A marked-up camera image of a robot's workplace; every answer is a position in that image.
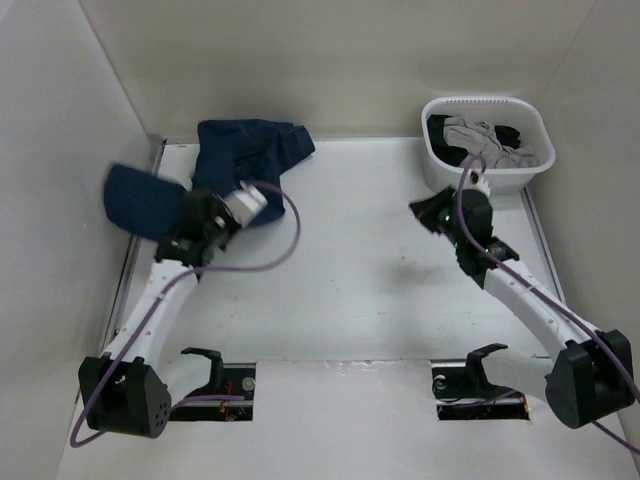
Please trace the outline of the dark blue denim trousers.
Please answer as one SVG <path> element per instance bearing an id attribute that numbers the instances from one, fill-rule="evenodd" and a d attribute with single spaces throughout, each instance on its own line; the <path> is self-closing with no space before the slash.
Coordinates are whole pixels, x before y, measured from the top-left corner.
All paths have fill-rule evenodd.
<path id="1" fill-rule="evenodd" d="M 315 152 L 308 130 L 288 122 L 260 119 L 206 120 L 198 124 L 200 144 L 189 187 L 125 164 L 111 166 L 103 186 L 107 218 L 131 235 L 161 241 L 177 224 L 183 198 L 195 188 L 221 197 L 242 182 L 267 182 Z"/>

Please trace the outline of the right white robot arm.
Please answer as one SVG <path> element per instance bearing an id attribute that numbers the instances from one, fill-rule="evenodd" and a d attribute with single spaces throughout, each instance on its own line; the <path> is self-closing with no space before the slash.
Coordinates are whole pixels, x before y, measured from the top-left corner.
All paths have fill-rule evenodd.
<path id="1" fill-rule="evenodd" d="M 638 400 L 629 340 L 579 318 L 531 275 L 517 252 L 494 235 L 487 194 L 448 187 L 409 208 L 430 233 L 450 241 L 460 269 L 514 314 L 546 351 L 541 360 L 512 354 L 503 344 L 469 353 L 463 380 L 471 393 L 514 389 L 545 401 L 571 429 Z"/>

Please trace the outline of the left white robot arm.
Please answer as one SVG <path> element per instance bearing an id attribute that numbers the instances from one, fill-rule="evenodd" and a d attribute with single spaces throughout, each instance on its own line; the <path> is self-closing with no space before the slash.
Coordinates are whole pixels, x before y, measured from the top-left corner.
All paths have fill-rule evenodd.
<path id="1" fill-rule="evenodd" d="M 225 249 L 265 205 L 263 195 L 249 185 L 225 198 L 207 189 L 183 197 L 177 222 L 157 245 L 134 310 L 103 353 L 85 358 L 79 368 L 84 403 L 79 424 L 96 435 L 156 438 L 189 394 L 210 399 L 221 393 L 225 367 L 220 352 L 189 347 L 166 368 L 159 366 L 160 354 L 214 251 Z"/>

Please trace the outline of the black garment in basket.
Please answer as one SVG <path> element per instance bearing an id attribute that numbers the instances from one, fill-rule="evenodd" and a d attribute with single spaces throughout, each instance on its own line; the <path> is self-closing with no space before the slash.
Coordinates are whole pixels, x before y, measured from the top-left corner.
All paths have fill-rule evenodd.
<path id="1" fill-rule="evenodd" d="M 481 155 L 490 168 L 516 168 L 522 163 L 520 132 L 510 126 L 432 114 L 427 132 L 433 152 L 449 166 L 459 167 L 474 155 Z"/>

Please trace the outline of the grey garment in basket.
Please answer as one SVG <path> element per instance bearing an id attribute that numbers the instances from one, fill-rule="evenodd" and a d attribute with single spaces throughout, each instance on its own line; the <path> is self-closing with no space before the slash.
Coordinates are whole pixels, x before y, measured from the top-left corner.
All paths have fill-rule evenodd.
<path id="1" fill-rule="evenodd" d="M 450 147 L 462 148 L 469 156 L 482 157 L 491 169 L 534 168 L 540 160 L 531 146 L 521 143 L 520 132 L 509 126 L 473 122 L 464 117 L 446 117 L 443 138 Z"/>

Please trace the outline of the white plastic laundry basket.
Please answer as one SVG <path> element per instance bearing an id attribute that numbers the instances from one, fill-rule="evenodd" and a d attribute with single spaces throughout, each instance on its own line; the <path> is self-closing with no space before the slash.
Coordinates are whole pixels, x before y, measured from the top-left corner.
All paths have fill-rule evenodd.
<path id="1" fill-rule="evenodd" d="M 470 160 L 486 168 L 494 193 L 521 190 L 555 162 L 541 115 L 514 97 L 440 97 L 426 104 L 421 122 L 424 177 L 433 191 L 456 185 Z"/>

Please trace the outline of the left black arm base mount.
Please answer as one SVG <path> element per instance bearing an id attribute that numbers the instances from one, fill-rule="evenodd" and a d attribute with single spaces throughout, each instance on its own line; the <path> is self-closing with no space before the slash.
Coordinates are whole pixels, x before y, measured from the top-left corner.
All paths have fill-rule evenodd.
<path id="1" fill-rule="evenodd" d="M 167 373 L 171 421 L 253 420 L 256 363 L 226 363 L 218 351 L 188 347 Z"/>

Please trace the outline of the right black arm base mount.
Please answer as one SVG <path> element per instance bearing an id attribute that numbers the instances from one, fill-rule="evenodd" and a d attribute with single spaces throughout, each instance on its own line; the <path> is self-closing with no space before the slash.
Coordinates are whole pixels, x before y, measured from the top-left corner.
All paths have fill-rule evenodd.
<path id="1" fill-rule="evenodd" d="M 481 361 L 506 349 L 506 345 L 494 343 L 472 351 L 464 360 L 431 363 L 432 394 L 440 421 L 530 419 L 526 397 L 491 384 L 484 373 Z"/>

